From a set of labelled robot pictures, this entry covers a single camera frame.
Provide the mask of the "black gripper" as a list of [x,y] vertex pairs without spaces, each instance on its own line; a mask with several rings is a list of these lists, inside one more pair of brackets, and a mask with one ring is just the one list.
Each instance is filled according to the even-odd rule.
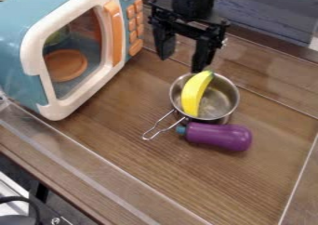
[[171,4],[150,0],[150,25],[155,50],[161,60],[175,51],[177,35],[197,41],[191,71],[199,73],[211,64],[218,47],[226,42],[230,21],[210,10],[205,16],[191,18],[173,10]]

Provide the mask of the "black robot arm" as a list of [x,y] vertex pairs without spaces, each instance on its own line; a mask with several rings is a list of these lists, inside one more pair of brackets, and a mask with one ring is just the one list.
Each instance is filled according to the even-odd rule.
[[214,11],[215,0],[171,0],[165,6],[150,0],[150,25],[161,60],[175,52],[177,35],[197,42],[191,71],[199,73],[211,63],[217,50],[223,47],[230,21]]

